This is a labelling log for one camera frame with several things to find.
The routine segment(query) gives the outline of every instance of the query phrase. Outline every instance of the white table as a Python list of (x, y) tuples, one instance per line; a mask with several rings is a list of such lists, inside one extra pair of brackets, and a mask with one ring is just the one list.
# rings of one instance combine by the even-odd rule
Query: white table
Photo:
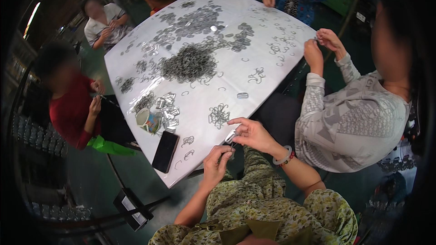
[[(188, 1), (194, 1), (195, 6), (180, 8), (182, 3)], [(222, 34), (239, 33), (241, 30), (238, 25), (245, 22), (254, 31), (253, 37), (248, 36), (251, 45), (241, 52), (227, 48), (215, 50), (215, 59), (219, 62), (217, 75), (206, 83), (208, 85), (203, 82), (179, 84), (159, 76), (150, 81), (145, 79), (141, 83), (143, 76), (147, 77), (149, 74), (147, 71), (137, 73), (135, 64), (144, 55), (142, 46), (137, 45), (151, 41), (158, 30), (169, 26), (166, 21), (161, 22), (159, 17), (173, 12), (177, 21), (178, 17), (207, 5), (209, 1), (177, 0), (139, 24), (105, 55), (106, 68), (121, 110), (150, 163), (160, 138), (136, 125), (135, 114), (131, 108), (141, 96), (150, 91), (156, 97), (167, 92), (176, 94), (174, 105), (180, 108), (180, 115), (176, 117), (180, 123), (176, 134), (180, 136), (180, 141), (169, 173), (156, 171), (169, 188), (201, 165), (210, 149), (214, 145), (222, 144), (227, 134), (236, 127), (224, 125), (218, 129), (208, 121), (209, 109), (223, 103), (228, 105), (225, 111), (230, 112), (230, 119), (251, 116), (299, 62), (303, 56), (304, 42), (313, 38), (316, 33), (299, 20), (274, 8), (265, 8), (255, 0), (211, 0), (212, 4), (220, 5), (222, 9), (218, 17), (219, 21), (224, 22), (221, 25), (226, 26)], [(175, 41), (170, 51), (161, 46), (157, 55), (148, 56), (144, 60), (153, 59), (158, 62), (161, 57), (169, 58), (172, 54), (177, 54), (184, 42), (201, 42), (205, 37), (203, 33), (194, 35), (193, 38), (182, 37), (180, 41)], [(126, 52), (129, 44), (133, 46)], [(135, 78), (131, 91), (121, 93), (116, 83), (120, 77)], [(247, 92), (249, 98), (238, 100), (236, 96), (239, 92)], [(191, 136), (194, 137), (193, 143), (183, 145), (183, 139)]]

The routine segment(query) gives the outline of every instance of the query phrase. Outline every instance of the red sweater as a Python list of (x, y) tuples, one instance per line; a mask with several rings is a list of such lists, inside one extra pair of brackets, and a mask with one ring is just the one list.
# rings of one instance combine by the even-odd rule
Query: red sweater
[(78, 74), (68, 93), (50, 101), (50, 119), (53, 127), (70, 145), (79, 150), (86, 147), (88, 141), (100, 134), (100, 118), (95, 120), (94, 132), (84, 130), (92, 98), (89, 93), (94, 80)]

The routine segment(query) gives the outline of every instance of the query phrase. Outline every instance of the black hair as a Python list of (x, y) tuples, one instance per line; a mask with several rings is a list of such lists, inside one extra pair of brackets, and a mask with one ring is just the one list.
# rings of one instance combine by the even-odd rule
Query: black hair
[(74, 47), (63, 40), (51, 41), (43, 46), (35, 60), (35, 75), (42, 81), (53, 74), (53, 72), (68, 60), (77, 57)]
[[(84, 7), (86, 6), (86, 3), (88, 3), (90, 0), (82, 0), (82, 2), (80, 3), (80, 9), (83, 13), (84, 16), (88, 17), (88, 15), (86, 14)], [(98, 3), (100, 3), (101, 5), (103, 5), (101, 0), (94, 0), (97, 1)]]
[(423, 143), (424, 138), (421, 131), (424, 130), (423, 125), (425, 125), (425, 121), (422, 119), (425, 116), (422, 110), (426, 108), (424, 104), (425, 88), (422, 85), (422, 60), (418, 55), (412, 19), (402, 0), (380, 0), (380, 2), (395, 40), (406, 42), (411, 47), (412, 63), (409, 71), (411, 108), (404, 137), (412, 144), (413, 153), (421, 155), (423, 151), (421, 143)]

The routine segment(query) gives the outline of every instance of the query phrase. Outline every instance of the white label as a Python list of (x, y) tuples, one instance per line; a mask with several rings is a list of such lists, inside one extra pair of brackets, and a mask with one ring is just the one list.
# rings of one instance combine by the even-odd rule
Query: white label
[(366, 17), (364, 17), (361, 13), (357, 12), (356, 13), (356, 17), (362, 21), (363, 23), (365, 23)]

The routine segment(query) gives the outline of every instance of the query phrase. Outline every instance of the black phone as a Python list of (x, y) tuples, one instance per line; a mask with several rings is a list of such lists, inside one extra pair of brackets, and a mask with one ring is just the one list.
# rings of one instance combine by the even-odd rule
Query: black phone
[(178, 143), (178, 135), (164, 131), (151, 165), (160, 172), (168, 173)]

